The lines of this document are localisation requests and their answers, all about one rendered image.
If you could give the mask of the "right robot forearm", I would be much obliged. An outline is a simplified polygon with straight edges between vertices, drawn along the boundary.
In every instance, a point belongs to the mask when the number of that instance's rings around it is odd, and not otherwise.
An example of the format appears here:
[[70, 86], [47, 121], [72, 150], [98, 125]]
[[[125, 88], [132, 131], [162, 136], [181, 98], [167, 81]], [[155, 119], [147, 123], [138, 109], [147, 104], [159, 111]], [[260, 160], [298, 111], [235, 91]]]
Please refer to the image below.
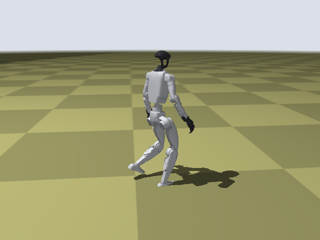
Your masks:
[[176, 103], [174, 104], [174, 107], [176, 108], [178, 114], [180, 115], [180, 118], [182, 119], [182, 117], [185, 117], [187, 119], [188, 114], [185, 112], [182, 106], [182, 103], [180, 101], [180, 98], [177, 94], [175, 95], [175, 100], [176, 100]]

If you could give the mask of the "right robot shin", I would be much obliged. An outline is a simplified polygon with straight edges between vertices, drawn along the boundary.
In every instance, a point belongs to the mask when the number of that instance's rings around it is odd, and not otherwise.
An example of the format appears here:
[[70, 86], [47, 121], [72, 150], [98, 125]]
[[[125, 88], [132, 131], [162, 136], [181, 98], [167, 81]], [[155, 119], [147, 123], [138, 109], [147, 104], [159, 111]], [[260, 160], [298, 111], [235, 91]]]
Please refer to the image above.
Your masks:
[[170, 173], [172, 172], [175, 166], [177, 157], [178, 157], [178, 152], [174, 149], [169, 152], [169, 157], [168, 156], [165, 157], [164, 166], [163, 166], [163, 175], [161, 178], [161, 182], [163, 185], [167, 183]]

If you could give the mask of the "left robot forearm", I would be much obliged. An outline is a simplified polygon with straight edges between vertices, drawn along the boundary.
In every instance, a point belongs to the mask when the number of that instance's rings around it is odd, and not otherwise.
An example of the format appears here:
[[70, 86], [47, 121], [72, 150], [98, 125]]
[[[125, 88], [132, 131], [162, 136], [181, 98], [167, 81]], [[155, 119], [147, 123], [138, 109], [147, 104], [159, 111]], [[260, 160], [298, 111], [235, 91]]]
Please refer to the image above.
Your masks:
[[149, 114], [151, 110], [151, 103], [149, 102], [149, 98], [146, 98], [144, 95], [143, 95], [143, 101], [144, 101], [144, 104], [145, 104], [145, 108], [147, 110], [147, 113]]

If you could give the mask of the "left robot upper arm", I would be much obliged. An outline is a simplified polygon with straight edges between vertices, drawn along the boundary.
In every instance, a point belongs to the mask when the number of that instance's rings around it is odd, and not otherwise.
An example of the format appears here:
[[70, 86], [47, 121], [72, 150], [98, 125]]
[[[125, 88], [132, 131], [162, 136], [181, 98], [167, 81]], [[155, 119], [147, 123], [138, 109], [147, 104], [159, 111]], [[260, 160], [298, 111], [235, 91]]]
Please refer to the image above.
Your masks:
[[143, 89], [143, 95], [144, 95], [144, 97], [146, 97], [146, 98], [149, 98], [149, 97], [148, 97], [149, 75], [150, 75], [150, 72], [148, 72], [148, 73], [146, 74], [146, 81], [145, 81], [145, 85], [144, 85], [144, 89]]

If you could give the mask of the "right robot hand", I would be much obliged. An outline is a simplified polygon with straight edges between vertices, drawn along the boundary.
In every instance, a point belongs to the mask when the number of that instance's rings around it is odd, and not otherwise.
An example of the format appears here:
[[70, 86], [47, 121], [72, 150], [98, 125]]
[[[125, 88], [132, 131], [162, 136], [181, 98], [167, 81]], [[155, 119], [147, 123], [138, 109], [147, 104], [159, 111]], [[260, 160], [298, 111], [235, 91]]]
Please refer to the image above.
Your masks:
[[186, 119], [184, 116], [182, 116], [181, 118], [182, 118], [182, 120], [183, 120], [184, 122], [187, 123], [187, 126], [188, 126], [189, 129], [190, 129], [189, 134], [192, 133], [193, 130], [194, 130], [194, 128], [195, 128], [195, 126], [194, 126], [194, 124], [193, 124], [193, 121], [189, 118], [189, 116], [187, 117], [187, 119]]

